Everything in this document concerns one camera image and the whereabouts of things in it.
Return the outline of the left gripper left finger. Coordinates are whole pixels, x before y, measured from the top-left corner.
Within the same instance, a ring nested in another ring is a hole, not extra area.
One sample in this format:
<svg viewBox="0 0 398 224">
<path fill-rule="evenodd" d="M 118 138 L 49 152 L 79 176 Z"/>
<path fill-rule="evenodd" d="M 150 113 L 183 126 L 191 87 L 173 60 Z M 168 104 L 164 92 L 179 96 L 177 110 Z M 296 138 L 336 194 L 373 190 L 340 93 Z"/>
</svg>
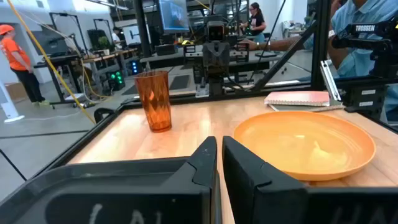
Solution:
<svg viewBox="0 0 398 224">
<path fill-rule="evenodd" d="M 213 223 L 216 139 L 189 157 L 105 163 L 74 179 L 45 208 L 47 223 Z"/>
</svg>

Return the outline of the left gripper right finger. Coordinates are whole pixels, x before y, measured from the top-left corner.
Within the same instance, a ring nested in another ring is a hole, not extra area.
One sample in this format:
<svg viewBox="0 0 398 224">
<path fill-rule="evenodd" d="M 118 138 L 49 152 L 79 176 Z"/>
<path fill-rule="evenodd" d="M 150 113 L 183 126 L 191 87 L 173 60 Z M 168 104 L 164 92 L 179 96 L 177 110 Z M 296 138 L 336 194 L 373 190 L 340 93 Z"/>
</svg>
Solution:
<svg viewBox="0 0 398 224">
<path fill-rule="evenodd" d="M 236 223 L 397 224 L 395 187 L 308 187 L 231 136 L 223 169 Z"/>
</svg>

